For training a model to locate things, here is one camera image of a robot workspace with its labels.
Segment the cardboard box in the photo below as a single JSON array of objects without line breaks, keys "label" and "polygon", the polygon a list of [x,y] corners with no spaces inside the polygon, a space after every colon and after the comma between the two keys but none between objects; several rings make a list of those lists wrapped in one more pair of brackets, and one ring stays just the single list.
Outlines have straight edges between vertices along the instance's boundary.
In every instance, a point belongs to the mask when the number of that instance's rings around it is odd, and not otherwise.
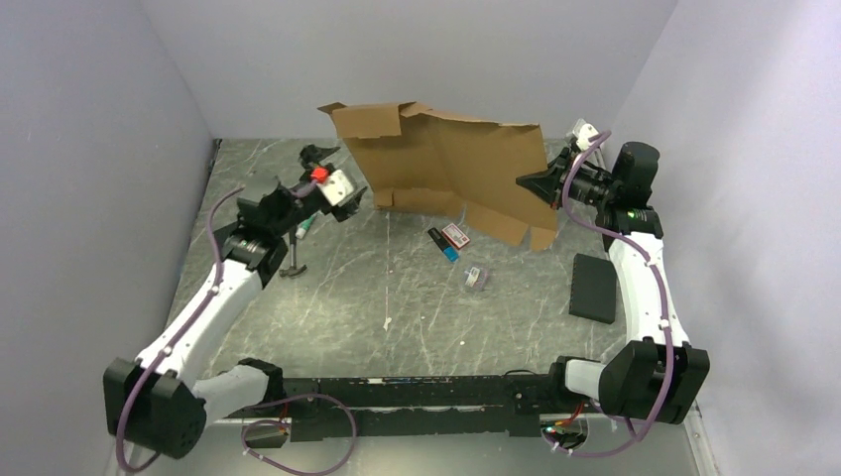
[{"label": "cardboard box", "polygon": [[418,102],[319,107],[328,114],[374,192],[378,208],[457,218],[533,250],[557,233],[556,212],[515,184],[546,169],[537,124],[500,124]]}]

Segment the wire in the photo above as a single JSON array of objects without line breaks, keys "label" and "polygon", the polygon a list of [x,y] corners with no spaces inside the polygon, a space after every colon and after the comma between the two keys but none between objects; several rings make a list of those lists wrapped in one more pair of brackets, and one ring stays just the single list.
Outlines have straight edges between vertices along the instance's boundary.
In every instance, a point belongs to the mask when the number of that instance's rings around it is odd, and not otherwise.
[{"label": "wire", "polygon": [[567,426],[570,423],[572,423],[573,421],[575,421],[575,419],[578,418],[579,415],[581,415],[581,412],[583,410],[584,410],[584,402],[581,401],[578,404],[578,407],[575,407],[575,412],[573,412],[572,415],[569,418],[556,421],[554,424],[559,425],[559,426]]},{"label": "wire", "polygon": [[[575,223],[587,228],[588,230],[593,230],[599,232],[605,236],[613,238],[615,240],[622,241],[626,243],[631,248],[634,248],[640,256],[648,264],[650,270],[652,270],[652,274],[655,277],[655,281],[658,285],[658,290],[660,291],[660,303],[661,303],[661,312],[662,317],[661,319],[666,323],[670,323],[669,320],[669,311],[668,311],[668,292],[665,289],[665,280],[663,279],[662,273],[660,268],[654,263],[652,263],[652,257],[643,248],[640,246],[636,241],[628,238],[627,236],[621,235],[615,231],[608,230],[606,228],[602,228],[600,226],[592,225],[587,223],[583,219],[579,218],[575,213],[572,212],[572,202],[569,199],[569,190],[572,186],[572,180],[575,177],[575,174],[578,173],[578,170],[581,169],[581,165],[587,160],[587,158],[593,154],[606,140],[610,137],[610,131],[604,131],[594,137],[590,138],[591,144],[590,147],[587,148],[586,151],[579,154],[578,157],[572,162],[572,167],[569,170],[569,174],[566,180],[563,182],[563,191],[561,193],[561,200],[563,203],[563,211],[569,216],[569,219],[574,221]],[[624,444],[610,450],[604,451],[599,453],[581,453],[581,452],[571,452],[569,451],[568,454],[574,456],[580,456],[584,458],[599,458],[599,457],[607,457],[613,456],[615,454],[619,454],[626,449],[630,448],[634,443],[638,441],[642,441],[643,438],[646,437],[649,430],[652,429],[654,425],[655,419],[660,414],[660,410],[662,409],[663,404],[665,403],[665,398],[668,395],[668,389],[671,386],[671,378],[674,373],[674,344],[671,341],[671,327],[670,325],[665,326],[662,329],[663,337],[665,339],[665,372],[662,379],[662,384],[660,387],[660,391],[658,392],[657,398],[655,399],[654,404],[652,405],[652,409],[649,412],[649,416],[646,418],[646,421],[643,423],[642,428],[637,433],[637,436],[630,438]]]},{"label": "wire", "polygon": [[511,375],[511,374],[532,374],[532,375],[537,375],[538,373],[537,373],[537,372],[533,372],[533,371],[531,371],[531,370],[527,370],[527,369],[517,369],[517,370],[509,370],[508,372],[506,372],[506,373],[502,374],[502,376],[503,376],[503,377],[505,377],[506,375]]},{"label": "wire", "polygon": [[290,189],[290,193],[295,198],[304,198],[305,196],[312,193],[312,191],[315,190],[317,187],[318,187],[318,180],[314,179],[310,183],[302,186],[301,188],[299,188],[297,190]]},{"label": "wire", "polygon": [[245,439],[245,435],[248,433],[248,431],[251,428],[253,428],[255,426],[259,426],[259,425],[266,425],[266,424],[280,425],[281,427],[286,427],[285,423],[282,423],[280,421],[275,421],[273,419],[261,419],[261,420],[258,420],[258,421],[254,421],[253,423],[248,424],[246,426],[243,426],[242,434],[241,434],[242,447],[245,450],[243,452],[243,454],[249,454],[249,455],[259,459],[260,461],[263,461],[264,463],[270,464],[270,465],[272,465],[272,466],[274,466],[274,467],[276,467],[276,468],[278,468],[282,471],[286,471],[290,474],[295,474],[296,476],[324,476],[324,475],[330,474],[333,471],[342,467],[342,465],[344,465],[344,463],[346,463],[347,460],[350,459],[350,455],[353,453],[353,448],[356,447],[358,430],[357,430],[357,427],[356,427],[356,419],[354,419],[353,413],[350,411],[350,409],[348,409],[346,405],[342,404],[341,402],[334,399],[330,395],[301,394],[301,395],[296,395],[294,397],[289,397],[287,399],[277,400],[277,401],[274,401],[274,402],[268,402],[266,404],[255,405],[253,407],[249,407],[249,409],[254,409],[254,410],[255,409],[265,409],[265,408],[269,408],[269,407],[276,407],[278,405],[289,404],[291,402],[296,402],[298,400],[310,400],[310,399],[327,400],[328,402],[331,402],[331,403],[335,404],[337,407],[339,407],[344,412],[345,415],[347,415],[347,419],[350,420],[350,431],[351,431],[350,447],[347,448],[347,452],[344,454],[342,459],[339,460],[339,462],[337,462],[336,464],[332,465],[331,467],[329,467],[329,468],[327,468],[323,471],[316,471],[316,472],[299,471],[297,469],[293,469],[293,468],[290,468],[288,466],[284,466],[283,464],[275,461],[274,459],[267,458],[266,456],[264,456],[264,455],[258,453],[257,451],[249,448],[248,447],[248,442]]},{"label": "wire", "polygon": [[636,439],[636,438],[637,438],[637,430],[634,428],[634,424],[631,422],[631,419],[630,419],[630,418],[628,418],[627,416],[613,416],[613,415],[607,415],[607,414],[604,412],[604,410],[602,410],[601,406],[600,406],[600,405],[599,405],[599,404],[598,404],[595,400],[591,400],[591,401],[590,401],[590,405],[591,405],[594,409],[596,409],[596,410],[597,410],[600,414],[604,415],[605,417],[607,417],[607,418],[609,418],[609,419],[611,419],[611,420],[613,420],[613,421],[617,421],[617,422],[619,422],[619,423],[624,423],[624,424],[625,424],[625,426],[628,428],[628,433],[630,433],[630,434],[631,434],[631,436],[633,436],[633,437],[634,437],[634,439]]},{"label": "wire", "polygon": [[148,367],[143,371],[140,375],[140,378],[137,379],[137,382],[132,387],[131,392],[129,393],[128,398],[126,399],[126,403],[123,405],[123,410],[120,412],[120,419],[117,421],[117,433],[116,433],[116,456],[117,456],[117,464],[120,466],[120,469],[127,473],[139,473],[144,469],[148,468],[152,465],[160,456],[160,452],[156,452],[148,461],[141,464],[140,466],[132,466],[129,464],[128,460],[126,460],[126,452],[125,452],[125,442],[126,442],[126,426],[129,422],[129,414],[131,413],[132,408],[134,408],[134,404],[137,402],[137,398],[140,395],[143,386],[146,385],[146,382],[158,370],[158,367],[164,362],[164,359],[167,358],[167,354],[172,351],[172,349],[179,343],[181,338],[186,334],[186,332],[192,327],[193,324],[201,317],[201,313],[207,308],[210,304],[210,301],[213,300],[213,297],[216,296],[216,293],[219,290],[219,284],[222,282],[222,256],[219,252],[219,244],[216,242],[216,237],[213,236],[213,216],[216,214],[216,211],[225,202],[228,198],[236,195],[240,191],[242,191],[243,187],[238,187],[234,190],[229,191],[224,196],[222,196],[213,206],[210,208],[210,212],[207,214],[207,221],[205,223],[205,231],[207,233],[207,238],[210,240],[210,248],[213,252],[213,265],[215,273],[213,275],[213,286],[210,287],[210,290],[207,291],[207,294],[204,295],[204,298],[189,316],[189,318],[184,322],[184,324],[176,331],[173,337],[167,342],[167,345],[164,346],[163,349],[158,351],[158,355],[152,360],[152,363],[149,364]]}]

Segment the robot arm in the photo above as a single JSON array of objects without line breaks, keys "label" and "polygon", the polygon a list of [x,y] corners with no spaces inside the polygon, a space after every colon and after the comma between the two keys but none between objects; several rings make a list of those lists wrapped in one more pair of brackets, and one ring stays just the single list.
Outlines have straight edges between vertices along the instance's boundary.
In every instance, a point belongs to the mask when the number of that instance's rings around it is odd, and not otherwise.
[{"label": "robot arm", "polygon": [[237,197],[236,222],[213,233],[219,260],[195,297],[133,362],[116,359],[105,371],[108,430],[117,436],[118,452],[124,437],[169,457],[184,457],[207,425],[284,396],[283,371],[254,359],[211,379],[199,381],[198,375],[288,251],[295,262],[298,224],[319,211],[344,221],[358,210],[366,188],[319,162],[336,150],[303,148],[304,173],[292,188],[277,178],[250,178]]},{"label": "robot arm", "polygon": [[660,153],[648,144],[629,142],[622,146],[612,171],[586,164],[570,178],[576,157],[591,147],[597,134],[589,124],[577,125],[576,129],[545,172],[517,178],[517,184],[552,208],[561,205],[566,184],[570,198],[596,207],[596,224],[600,228],[614,236],[630,238],[649,255],[650,261],[629,243],[605,238],[605,251],[616,269],[625,307],[626,345],[607,364],[565,359],[563,384],[571,392],[600,402],[608,415],[640,419],[649,416],[666,375],[667,358],[661,327],[661,290],[650,268],[656,265],[669,311],[666,318],[673,353],[670,360],[674,363],[657,421],[681,422],[709,372],[709,357],[706,351],[689,345],[665,278],[660,218],[648,205]]}]

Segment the black rectangular pad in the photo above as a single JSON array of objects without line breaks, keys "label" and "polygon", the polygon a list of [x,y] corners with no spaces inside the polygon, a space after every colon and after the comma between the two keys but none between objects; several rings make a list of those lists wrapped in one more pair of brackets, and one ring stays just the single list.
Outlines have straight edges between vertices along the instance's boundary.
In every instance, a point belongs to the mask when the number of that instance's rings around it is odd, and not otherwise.
[{"label": "black rectangular pad", "polygon": [[616,270],[601,258],[575,255],[569,313],[612,324],[616,320]]}]

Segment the black tool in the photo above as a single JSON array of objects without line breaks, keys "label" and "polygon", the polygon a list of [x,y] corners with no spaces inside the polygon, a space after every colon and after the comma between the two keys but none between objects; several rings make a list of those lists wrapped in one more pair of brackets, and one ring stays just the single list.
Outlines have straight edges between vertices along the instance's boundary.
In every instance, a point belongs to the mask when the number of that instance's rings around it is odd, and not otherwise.
[{"label": "black tool", "polygon": [[284,270],[278,271],[278,276],[281,278],[294,278],[300,276],[306,271],[306,265],[298,267],[298,237],[295,236],[295,230],[290,232],[290,266]]}]

